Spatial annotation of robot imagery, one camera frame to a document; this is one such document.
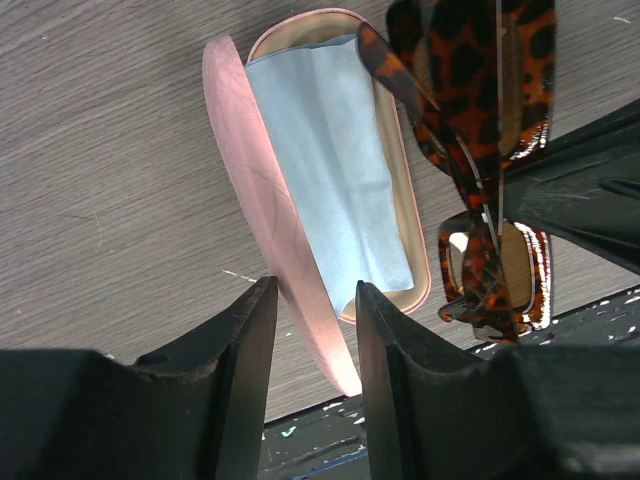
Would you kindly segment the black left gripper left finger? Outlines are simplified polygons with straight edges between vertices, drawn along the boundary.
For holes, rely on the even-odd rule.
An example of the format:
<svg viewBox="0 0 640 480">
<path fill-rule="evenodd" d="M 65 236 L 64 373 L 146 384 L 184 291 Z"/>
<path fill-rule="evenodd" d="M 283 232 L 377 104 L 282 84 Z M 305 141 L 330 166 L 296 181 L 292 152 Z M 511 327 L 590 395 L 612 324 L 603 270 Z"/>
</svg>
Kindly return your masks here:
<svg viewBox="0 0 640 480">
<path fill-rule="evenodd" d="M 1 354 L 5 479 L 253 479 L 278 284 L 125 365 L 94 350 Z"/>
</svg>

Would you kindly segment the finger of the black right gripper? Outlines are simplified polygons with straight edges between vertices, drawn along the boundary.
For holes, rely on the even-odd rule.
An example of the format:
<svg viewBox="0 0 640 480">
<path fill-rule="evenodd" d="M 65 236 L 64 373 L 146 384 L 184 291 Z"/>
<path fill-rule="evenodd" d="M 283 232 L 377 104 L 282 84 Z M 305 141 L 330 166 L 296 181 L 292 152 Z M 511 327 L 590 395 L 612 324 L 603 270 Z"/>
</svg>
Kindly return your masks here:
<svg viewBox="0 0 640 480">
<path fill-rule="evenodd" d="M 639 272 L 639 102 L 552 140 L 509 174 L 504 216 Z"/>
</svg>

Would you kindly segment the tortoiseshell brown sunglasses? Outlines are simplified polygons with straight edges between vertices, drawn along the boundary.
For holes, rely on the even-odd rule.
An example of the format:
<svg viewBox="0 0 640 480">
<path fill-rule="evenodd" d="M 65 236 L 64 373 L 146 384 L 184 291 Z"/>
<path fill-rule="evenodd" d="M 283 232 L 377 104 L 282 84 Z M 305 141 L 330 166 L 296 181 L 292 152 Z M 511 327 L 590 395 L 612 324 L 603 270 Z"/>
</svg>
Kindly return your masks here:
<svg viewBox="0 0 640 480">
<path fill-rule="evenodd" d="M 552 316 L 549 236 L 506 218 L 504 187 L 549 140 L 555 5 L 396 1 L 386 27 L 360 24 L 358 55 L 465 207 L 438 231 L 439 316 L 469 324 L 479 340 L 516 343 Z"/>
</svg>

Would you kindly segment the pink glasses case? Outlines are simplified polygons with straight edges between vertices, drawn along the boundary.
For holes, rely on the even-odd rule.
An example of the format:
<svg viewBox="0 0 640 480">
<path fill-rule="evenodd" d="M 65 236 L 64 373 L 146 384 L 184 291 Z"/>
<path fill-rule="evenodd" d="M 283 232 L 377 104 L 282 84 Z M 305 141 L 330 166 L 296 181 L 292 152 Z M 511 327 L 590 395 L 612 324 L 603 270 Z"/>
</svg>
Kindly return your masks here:
<svg viewBox="0 0 640 480">
<path fill-rule="evenodd" d="M 341 330 L 356 319 L 354 298 L 334 312 L 297 209 L 249 83 L 246 66 L 285 49 L 352 34 L 362 17 L 342 8 L 295 15 L 273 26 L 242 57 L 230 36 L 203 51 L 203 87 L 215 140 L 240 207 L 304 345 L 325 377 L 344 395 L 361 393 L 360 376 Z M 431 288 L 422 225 L 412 186 L 396 103 L 372 76 L 374 109 L 401 240 L 413 275 L 408 290 L 382 291 L 405 313 L 419 308 Z"/>
</svg>

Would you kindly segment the light blue cloth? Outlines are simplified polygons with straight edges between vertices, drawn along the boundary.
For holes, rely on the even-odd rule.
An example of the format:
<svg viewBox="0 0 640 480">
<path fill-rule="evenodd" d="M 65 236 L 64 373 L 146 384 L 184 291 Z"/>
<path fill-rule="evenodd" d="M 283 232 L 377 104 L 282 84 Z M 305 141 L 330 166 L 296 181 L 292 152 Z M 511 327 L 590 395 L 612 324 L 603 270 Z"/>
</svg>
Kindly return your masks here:
<svg viewBox="0 0 640 480">
<path fill-rule="evenodd" d="M 413 288 L 355 36 L 269 54 L 245 71 L 335 314 L 358 281 Z"/>
</svg>

